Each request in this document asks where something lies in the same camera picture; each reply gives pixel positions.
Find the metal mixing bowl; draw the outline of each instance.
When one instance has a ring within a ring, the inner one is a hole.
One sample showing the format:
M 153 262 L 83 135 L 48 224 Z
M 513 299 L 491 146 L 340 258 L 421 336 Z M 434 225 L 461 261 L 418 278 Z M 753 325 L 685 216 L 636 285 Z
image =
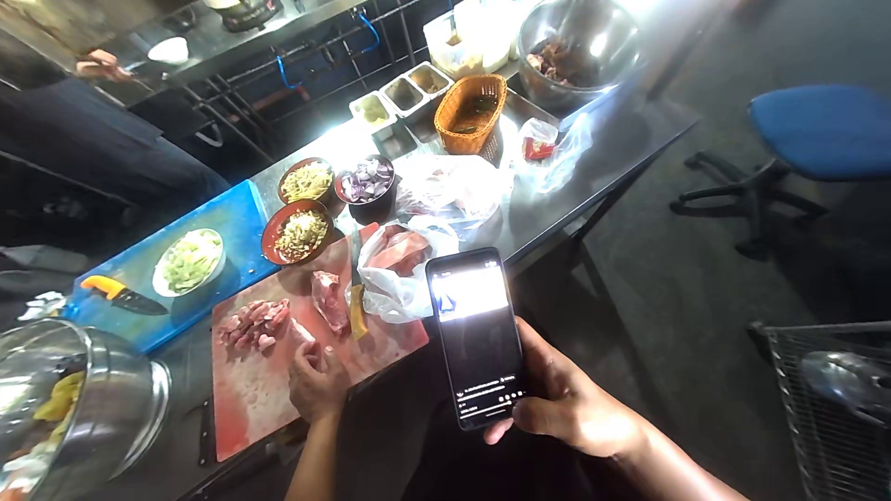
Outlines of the metal mixing bowl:
M 569 113 L 591 101 L 617 94 L 642 66 L 634 18 L 610 0 L 544 0 L 519 29 L 519 76 L 529 99 L 554 114 Z M 559 39 L 596 63 L 597 85 L 562 85 L 542 75 L 526 59 L 544 40 Z
M 77 370 L 86 372 L 78 402 L 61 443 L 40 458 L 49 468 L 28 473 L 39 479 L 29 501 L 69 501 L 99 487 L 151 446 L 163 421 L 166 368 L 113 334 L 39 320 L 0 335 L 0 462 L 33 446 L 25 444 L 41 430 L 35 410 L 61 374 Z

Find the diced red onion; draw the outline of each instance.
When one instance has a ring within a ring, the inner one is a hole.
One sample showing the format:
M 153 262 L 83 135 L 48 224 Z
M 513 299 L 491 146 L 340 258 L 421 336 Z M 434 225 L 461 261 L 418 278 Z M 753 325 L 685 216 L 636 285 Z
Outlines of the diced red onion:
M 343 174 L 340 186 L 347 200 L 367 202 L 384 194 L 392 177 L 392 169 L 379 160 L 363 160 Z

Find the blue office chair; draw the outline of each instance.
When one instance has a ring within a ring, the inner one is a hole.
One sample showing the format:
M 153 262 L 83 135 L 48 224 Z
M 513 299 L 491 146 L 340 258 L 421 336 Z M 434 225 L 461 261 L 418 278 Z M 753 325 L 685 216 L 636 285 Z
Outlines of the blue office chair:
M 891 103 L 869 90 L 853 86 L 801 86 L 759 95 L 748 107 L 755 129 L 776 158 L 746 178 L 738 167 L 709 152 L 698 152 L 684 163 L 710 165 L 731 183 L 682 194 L 670 204 L 681 215 L 737 216 L 748 219 L 750 236 L 736 250 L 766 260 L 762 214 L 767 202 L 778 201 L 804 214 L 797 226 L 807 227 L 828 212 L 816 203 L 780 191 L 776 182 L 794 172 L 815 181 L 861 181 L 891 177 Z M 692 208 L 685 202 L 719 195 L 736 195 L 737 202 L 721 208 Z

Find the red chili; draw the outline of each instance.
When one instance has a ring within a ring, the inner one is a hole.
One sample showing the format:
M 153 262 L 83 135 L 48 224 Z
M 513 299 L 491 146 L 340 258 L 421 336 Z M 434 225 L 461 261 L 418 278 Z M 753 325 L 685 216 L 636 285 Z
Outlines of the red chili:
M 541 160 L 551 156 L 554 152 L 553 144 L 536 141 L 531 137 L 523 139 L 523 156 L 526 160 Z

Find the chair base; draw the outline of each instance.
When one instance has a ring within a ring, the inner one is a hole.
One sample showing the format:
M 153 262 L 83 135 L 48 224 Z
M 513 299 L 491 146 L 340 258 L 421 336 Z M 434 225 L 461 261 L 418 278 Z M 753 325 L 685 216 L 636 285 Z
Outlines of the chair base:
M 764 209 L 768 202 L 777 201 L 801 210 L 803 214 L 795 218 L 794 224 L 803 229 L 829 212 L 828 209 L 812 201 L 776 189 L 776 183 L 790 172 L 788 166 L 776 159 L 768 161 L 749 177 L 746 177 L 739 167 L 709 152 L 697 152 L 685 160 L 684 164 L 691 168 L 713 167 L 730 184 L 682 193 L 678 200 L 669 204 L 669 208 L 675 214 L 682 216 L 746 218 L 749 238 L 745 242 L 736 244 L 735 247 L 737 252 L 750 259 L 764 261 L 770 255 L 770 245 L 766 239 L 763 221 Z M 736 202 L 731 205 L 706 208 L 692 208 L 685 205 L 687 201 L 725 195 L 737 197 Z

